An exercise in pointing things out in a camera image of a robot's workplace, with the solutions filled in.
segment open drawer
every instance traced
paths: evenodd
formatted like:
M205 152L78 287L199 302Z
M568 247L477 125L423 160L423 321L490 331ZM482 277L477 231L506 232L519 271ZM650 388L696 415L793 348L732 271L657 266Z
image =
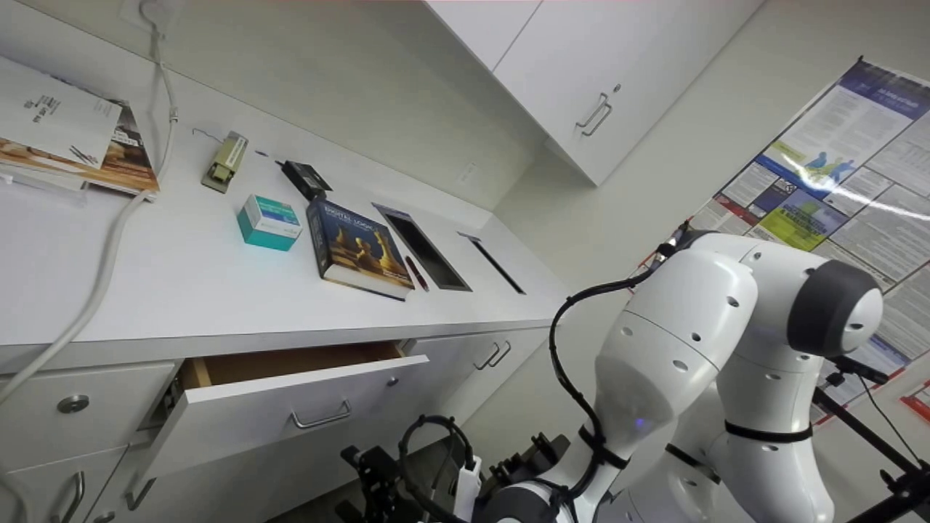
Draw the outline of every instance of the open drawer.
M171 472L366 415L426 363L426 356L407 359L405 343L189 360L185 395L132 484L132 505Z

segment cabinet handle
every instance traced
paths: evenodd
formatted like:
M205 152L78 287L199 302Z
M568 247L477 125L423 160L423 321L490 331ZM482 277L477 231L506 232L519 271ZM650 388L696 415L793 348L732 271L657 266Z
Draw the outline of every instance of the cabinet handle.
M471 363L471 367L475 367L475 370L490 370L498 356L500 356L500 345L494 343L494 351L490 356L490 360Z
M144 505L144 499L148 497L151 486L155 486L155 476L144 486L141 497L134 497L134 491L125 495L132 513L137 513Z
M606 103L606 104L594 114L594 116L597 116L597 120L594 120L594 128L586 128L583 136L594 136L612 114L615 114L615 104Z
M84 502L84 488L89 488L84 472L78 472L70 484L73 484L77 495L70 497L70 505L68 505L62 523L70 523L70 517L77 517L78 505Z
M118 521L118 513L105 513L99 517L93 517L93 523L113 523Z
M58 402L58 414L73 415L90 407L89 395L68 395Z
M583 128L583 136L594 136L612 114L615 114L612 96L599 93L599 103L594 104L590 116L586 123L575 123L575 128Z
M506 360L510 356L511 356L511 341L503 341L506 343L506 348L503 348L503 356L498 359L498 360L491 360L491 370L500 363L500 360Z
M301 421L301 418L298 418L298 409L292 409L292 424L294 424L301 434L307 434L307 430L324 430L324 427L341 424L341 421L346 421L346 418L353 418L353 404L349 404L349 402L344 402L344 409L341 409L339 415L324 418L324 421L317 421L317 424Z

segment book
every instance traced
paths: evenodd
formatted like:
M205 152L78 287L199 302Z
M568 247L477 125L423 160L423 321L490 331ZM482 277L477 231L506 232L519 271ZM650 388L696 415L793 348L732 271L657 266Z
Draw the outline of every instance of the book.
M7 59L0 59L0 173L68 189L157 191L128 104Z
M309 206L309 226L321 279L394 299L405 299L414 290L405 258L384 223L331 202L317 202Z

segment electrical outlet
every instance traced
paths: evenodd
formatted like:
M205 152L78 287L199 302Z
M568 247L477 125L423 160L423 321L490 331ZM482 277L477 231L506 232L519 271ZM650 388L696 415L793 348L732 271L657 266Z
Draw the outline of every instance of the electrical outlet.
M144 22L144 3L148 10L148 17L160 27L164 35L171 33L171 23L177 23L186 0L122 0L121 7L121 22L125 23L134 23L141 29L151 29L145 22Z

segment upper cabinet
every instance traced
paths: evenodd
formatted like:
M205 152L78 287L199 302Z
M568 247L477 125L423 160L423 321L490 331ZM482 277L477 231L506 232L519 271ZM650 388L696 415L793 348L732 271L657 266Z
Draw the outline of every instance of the upper cabinet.
M427 0L427 7L494 69L542 0Z
M498 3L462 3L494 17ZM603 186L761 0L545 0L490 69Z

